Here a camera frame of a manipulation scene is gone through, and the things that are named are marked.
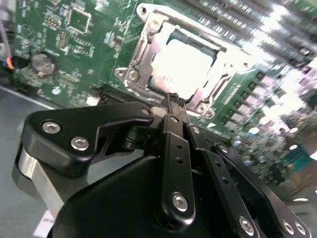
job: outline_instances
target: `black metal bracket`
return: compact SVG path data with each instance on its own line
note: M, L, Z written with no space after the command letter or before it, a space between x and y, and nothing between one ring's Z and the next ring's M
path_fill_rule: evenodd
M26 119L21 142L30 156L66 176L80 176L96 156L101 138L110 144L124 127L153 120L141 103L36 112Z
M98 153L102 151L109 156L141 148L159 161L158 196L153 203L153 214L165 231L186 233L191 226L197 227L198 201L192 166L199 165L217 197L231 237L311 237L305 224L229 147L219 143L212 148L208 146L199 129L189 123L184 104L177 95L168 95L163 103L168 108L163 117L154 116L141 103L34 113L26 119L21 138L22 153L27 160L18 164L27 167L28 161L34 164L38 160L38 170L53 168L59 174L58 181L64 176L69 184L73 183L70 177L78 177L79 185L74 190L78 194L87 186L80 178L84 178ZM53 170L48 178L53 178ZM257 217L250 214L241 194L256 206Z

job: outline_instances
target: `screw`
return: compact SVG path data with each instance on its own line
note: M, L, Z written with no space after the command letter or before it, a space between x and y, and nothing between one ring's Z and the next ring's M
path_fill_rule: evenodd
M55 86L55 87L52 89L52 93L53 93L54 95L60 94L60 93L61 93L61 88L58 87L58 86Z
M70 145L71 147L73 147L75 150L79 150L79 151L85 151L88 149L89 147L89 143L88 141L80 136L76 136L74 137L71 141L70 141Z
M171 117L171 120L172 120L173 122L175 122L175 123L178 123L178 119L175 118L175 117Z
M199 132L200 132L197 127L193 127L193 130L194 130L194 132L196 132L197 134L199 134Z
M182 195L174 194L172 197L172 202L178 211L181 211L181 212L187 211L188 203Z
M118 71L117 71L117 74L118 74L120 77L123 76L123 72L122 72L121 70L118 70Z
M291 234L291 235L294 234L294 230L293 230L293 228L291 227L290 224L288 224L285 220L282 220L282 224L283 224L283 227L285 228L285 230L286 230L289 234Z
M249 236L253 236L254 235L254 228L251 225L251 223L245 219L244 217L240 217L239 218L239 223L241 228L249 235Z
M228 149L224 145L220 145L220 150L222 150L223 153L228 153Z
M137 71L132 70L132 71L129 72L129 79L131 81L137 80L138 78L139 78L139 74L138 74Z
M141 109L141 112L144 113L145 115L149 115L150 114L150 112L148 110L146 110L146 109Z
M159 22L156 20L153 20L149 23L149 29L151 33L156 33L159 31L160 29L160 25Z
M49 134L56 134L60 131L60 125L54 121L47 121L42 125L43 131Z
M295 222L295 225L296 225L296 227L297 227L297 230L298 230L300 233L302 233L303 235L306 235L306 231L305 231L304 227L303 227L301 224L299 224L298 222Z
M196 109L199 114L202 114L207 109L206 103L200 103Z

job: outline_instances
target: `chip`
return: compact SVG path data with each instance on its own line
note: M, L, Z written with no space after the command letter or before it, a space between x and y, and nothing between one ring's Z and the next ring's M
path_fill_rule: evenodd
M155 56L149 85L158 91L190 99L208 81L207 73L212 63L211 56L173 39Z
M70 29L77 31L80 34L88 32L91 15L78 8L73 8L69 12L67 25Z

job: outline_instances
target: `aluminum component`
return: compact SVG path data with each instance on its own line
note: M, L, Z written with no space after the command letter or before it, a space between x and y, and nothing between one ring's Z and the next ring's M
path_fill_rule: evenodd
M306 231L305 231L304 227L301 224L299 224L298 222L295 222L295 225L296 225L297 230L300 233L302 233L303 235L306 235Z
M239 218L239 224L241 226L241 228L249 235L249 236L253 236L254 235L254 228L251 225L251 223L245 219L244 217L240 217Z
M197 127L193 127L193 130L194 130L194 132L195 132L195 133L197 133L197 134L199 134L199 133L200 133L200 131L198 130L198 128L197 128Z
M56 134L60 132L60 125L54 121L47 121L42 125L43 131L49 134Z
M21 150L18 168L36 187L54 218L73 194L88 186L87 178L67 178Z
M291 235L294 234L294 229L292 228L292 226L286 222L285 220L282 220L282 225L284 227L284 229Z
M228 149L224 145L220 145L220 150L222 150L224 153L228 153Z
M172 202L175 208L181 212L186 212L188 209L188 203L185 197L181 194L174 194L172 197Z
M70 141L70 145L71 147L73 147L75 150L79 150L79 151L85 151L88 149L89 147L89 143L88 141L80 136L74 137L71 141Z

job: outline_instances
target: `green circuit board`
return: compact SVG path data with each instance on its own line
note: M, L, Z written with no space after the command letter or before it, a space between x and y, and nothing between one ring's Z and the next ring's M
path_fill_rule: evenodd
M144 23L135 9L139 0L19 0L16 14L16 54L26 59L31 54L45 51L57 58L58 73L39 77L31 67L16 70L15 79L39 88L38 95L64 107L87 106L90 89L109 84L127 92L122 82L114 77L117 67L127 66ZM149 0L165 4L199 21L202 15L182 1ZM216 22L209 22L215 29ZM243 37L234 38L241 44ZM266 74L277 76L286 64L279 58L271 59ZM223 137L231 136L221 121L248 92L248 86L259 72L256 67L236 74L226 90L214 103L216 116L211 120L191 118L196 125Z
M303 150L301 161L289 153L278 133L263 127L256 137L245 129L248 123L258 124L255 114L272 95L258 96L261 104L252 113L244 115L242 126L232 131L224 124L237 102L252 94L250 85L258 84L257 74L276 80L275 87L292 77L290 59L304 60L299 54L303 44L317 49L310 36L317 33L317 10L309 0L287 1L284 6L272 0L18 0L16 9L15 54L29 59L33 54L47 52L57 62L56 73L39 76L29 65L14 71L14 83L36 88L36 94L63 107L86 107L91 89L109 85L120 92L131 94L131 89L114 76L119 67L127 67L144 27L136 13L140 3L166 5L214 30L223 39L243 51L258 54L259 60L247 71L236 73L212 105L215 116L202 119L190 116L193 124L222 138L242 138L239 154L242 158L252 153L266 156L267 162L257 162L253 171L265 180L272 163L290 158L299 170L309 163ZM265 16L279 16L280 29L266 30ZM257 42L258 51L247 48ZM140 100L147 100L142 95ZM303 120L303 114L288 115L293 121ZM302 128L316 121L317 113L305 115Z

